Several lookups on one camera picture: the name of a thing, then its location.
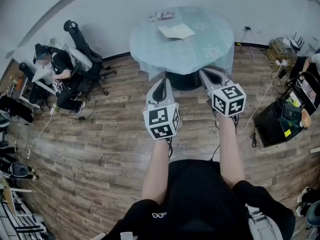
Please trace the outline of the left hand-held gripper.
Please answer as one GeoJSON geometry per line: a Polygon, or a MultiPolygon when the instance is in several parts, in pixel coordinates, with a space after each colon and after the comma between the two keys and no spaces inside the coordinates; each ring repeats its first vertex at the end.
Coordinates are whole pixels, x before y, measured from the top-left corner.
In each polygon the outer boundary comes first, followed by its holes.
{"type": "Polygon", "coordinates": [[[153,140],[174,137],[180,122],[179,104],[174,101],[171,82],[163,78],[156,82],[146,95],[146,104],[163,104],[166,106],[148,106],[143,112],[147,131],[153,140]]]}

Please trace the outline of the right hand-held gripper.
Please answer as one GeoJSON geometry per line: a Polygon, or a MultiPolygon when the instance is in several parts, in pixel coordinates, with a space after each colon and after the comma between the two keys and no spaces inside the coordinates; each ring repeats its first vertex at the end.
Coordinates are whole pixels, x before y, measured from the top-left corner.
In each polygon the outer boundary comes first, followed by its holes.
{"type": "Polygon", "coordinates": [[[204,88],[210,93],[212,108],[218,113],[228,118],[244,111],[247,95],[238,83],[225,86],[230,79],[213,68],[200,69],[199,76],[204,88]]]}

